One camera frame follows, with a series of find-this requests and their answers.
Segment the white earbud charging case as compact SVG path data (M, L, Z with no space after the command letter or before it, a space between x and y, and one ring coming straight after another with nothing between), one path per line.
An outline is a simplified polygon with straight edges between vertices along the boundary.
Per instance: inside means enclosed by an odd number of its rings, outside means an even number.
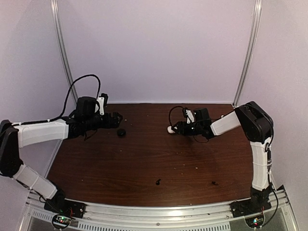
M167 131L169 134L175 134L176 132L172 129L172 126L167 127Z

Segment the black round cap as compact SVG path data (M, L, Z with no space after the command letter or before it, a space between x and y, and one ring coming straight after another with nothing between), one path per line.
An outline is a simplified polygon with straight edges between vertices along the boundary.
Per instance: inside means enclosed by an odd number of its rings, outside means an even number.
M118 130L116 131L116 133L117 133L117 136L118 136L118 137L125 137L127 132L126 132L125 129L120 128L120 129L118 129Z

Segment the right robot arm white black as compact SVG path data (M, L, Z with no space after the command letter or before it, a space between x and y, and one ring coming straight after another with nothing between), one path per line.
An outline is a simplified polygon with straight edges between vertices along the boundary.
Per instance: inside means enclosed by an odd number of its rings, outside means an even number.
M271 144L274 137L271 117L254 101L235 107L217 119L210 117L207 108L190 110L182 107L181 110L184 120L170 123L167 127L169 134L201 135L210 140L235 128L242 128L253 155L251 198L246 207L250 212L257 212L265 205L271 192Z

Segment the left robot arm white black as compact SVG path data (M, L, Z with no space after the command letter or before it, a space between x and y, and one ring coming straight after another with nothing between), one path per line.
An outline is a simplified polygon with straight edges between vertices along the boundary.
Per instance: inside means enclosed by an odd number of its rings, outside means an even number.
M59 214L69 210L69 202L64 193L51 181L24 164L20 158L20 149L46 141L68 140L80 136L88 139L87 132L101 128L118 128L122 115L118 112L107 113L107 94L97 98L80 97L75 110L69 116L48 119L44 122L12 123L3 120L0 123L0 174L14 179L45 199Z

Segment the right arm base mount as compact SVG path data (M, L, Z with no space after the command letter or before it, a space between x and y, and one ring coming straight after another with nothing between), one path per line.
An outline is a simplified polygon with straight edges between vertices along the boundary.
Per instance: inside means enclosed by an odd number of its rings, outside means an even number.
M259 203L252 199L246 199L242 201L234 201L230 204L230 210L234 218L261 213L262 209L267 210L271 208L271 203L268 200Z

